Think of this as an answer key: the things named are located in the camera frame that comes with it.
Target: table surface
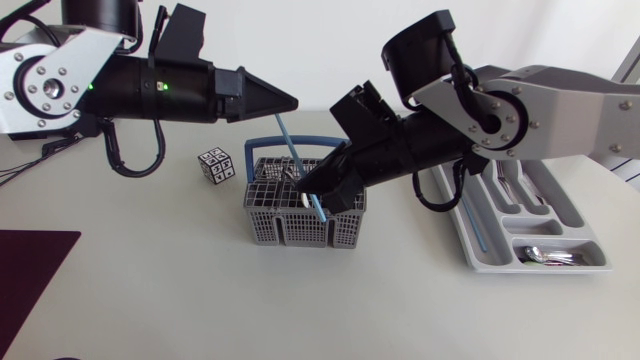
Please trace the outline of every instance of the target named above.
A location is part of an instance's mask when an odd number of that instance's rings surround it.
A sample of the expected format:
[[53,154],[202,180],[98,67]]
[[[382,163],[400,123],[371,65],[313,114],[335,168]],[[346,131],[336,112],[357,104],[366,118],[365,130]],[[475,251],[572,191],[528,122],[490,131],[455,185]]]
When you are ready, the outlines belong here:
[[[291,134],[344,136],[327,112],[284,120]],[[408,177],[368,190],[355,250],[259,247],[243,144],[279,135],[275,118],[163,124],[167,157],[147,178],[115,174],[97,138],[0,188],[0,228],[82,232],[6,359],[638,358],[640,195],[586,157],[547,163],[613,272],[487,275]],[[151,122],[121,120],[118,133],[128,166],[153,161]],[[41,144],[1,138],[0,167]],[[196,161],[214,147],[238,172],[217,186]],[[429,172],[423,187],[439,200]]]

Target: basket handle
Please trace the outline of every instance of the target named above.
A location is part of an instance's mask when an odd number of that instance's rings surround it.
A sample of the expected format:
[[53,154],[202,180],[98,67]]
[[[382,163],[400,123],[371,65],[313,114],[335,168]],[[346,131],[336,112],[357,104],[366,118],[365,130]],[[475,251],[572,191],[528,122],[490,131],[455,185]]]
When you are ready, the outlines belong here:
[[[291,141],[295,145],[338,147],[347,140],[330,136],[292,135]],[[284,136],[267,136],[249,139],[244,143],[244,162],[247,167],[247,182],[251,183],[256,179],[256,175],[253,171],[253,149],[278,145],[287,145]]]

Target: fiducial marker cube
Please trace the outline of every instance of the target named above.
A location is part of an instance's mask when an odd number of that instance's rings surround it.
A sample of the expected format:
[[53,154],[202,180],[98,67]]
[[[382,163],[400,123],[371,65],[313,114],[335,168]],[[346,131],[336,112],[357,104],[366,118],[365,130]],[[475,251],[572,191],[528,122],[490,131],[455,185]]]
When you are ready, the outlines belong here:
[[198,161],[204,176],[216,185],[236,174],[231,156],[220,148],[215,148],[198,156]]

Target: cutlery basket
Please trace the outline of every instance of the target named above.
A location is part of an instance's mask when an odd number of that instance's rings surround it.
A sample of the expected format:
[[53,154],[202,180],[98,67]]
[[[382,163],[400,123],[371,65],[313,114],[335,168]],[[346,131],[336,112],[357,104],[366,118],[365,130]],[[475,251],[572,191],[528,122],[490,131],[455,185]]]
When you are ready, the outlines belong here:
[[[336,147],[343,139],[319,136],[291,136],[294,144]],[[244,208],[258,245],[326,247],[354,249],[357,244],[362,217],[366,210],[366,191],[358,194],[353,207],[340,214],[323,209],[327,222],[318,219],[314,208],[307,208],[301,194],[295,190],[300,172],[291,157],[259,158],[253,164],[253,149],[286,145],[282,136],[256,138],[245,143],[247,190]],[[301,159],[306,172],[321,159]]]

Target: cutlery tray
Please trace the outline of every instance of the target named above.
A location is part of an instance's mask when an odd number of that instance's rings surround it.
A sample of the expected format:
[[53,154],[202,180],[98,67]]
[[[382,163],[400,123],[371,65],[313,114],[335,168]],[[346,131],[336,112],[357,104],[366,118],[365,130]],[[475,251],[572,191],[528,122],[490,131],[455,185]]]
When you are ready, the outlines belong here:
[[[509,192],[498,180],[499,165]],[[452,166],[432,169],[444,199],[451,199],[455,192]],[[542,161],[491,161],[482,174],[467,174],[462,194],[449,213],[475,271],[588,274],[611,270],[593,231]],[[525,264],[527,246],[568,251],[585,265]]]

